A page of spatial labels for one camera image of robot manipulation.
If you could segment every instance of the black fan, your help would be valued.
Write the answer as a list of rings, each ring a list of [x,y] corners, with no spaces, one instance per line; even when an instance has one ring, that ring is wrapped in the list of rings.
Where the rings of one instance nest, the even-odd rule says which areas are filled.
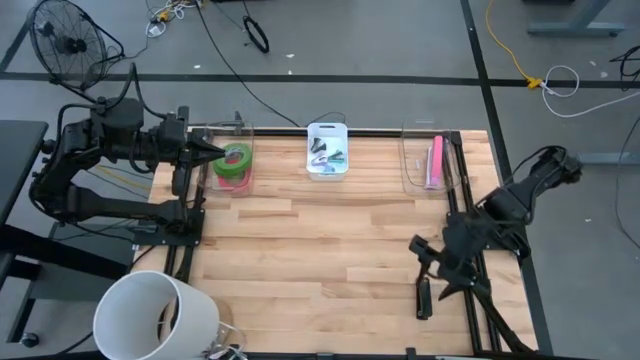
[[[51,82],[85,98],[83,92],[106,77],[109,63],[124,57],[122,44],[67,0],[39,1],[27,23],[31,45]],[[118,54],[108,56],[103,33],[118,44]]]

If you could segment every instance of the green object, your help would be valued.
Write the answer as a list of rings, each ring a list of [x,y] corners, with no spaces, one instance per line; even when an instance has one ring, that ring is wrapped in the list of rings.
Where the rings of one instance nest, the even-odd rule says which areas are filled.
[[[240,143],[229,144],[223,148],[226,156],[213,162],[213,171],[223,178],[233,178],[251,166],[251,149]]]

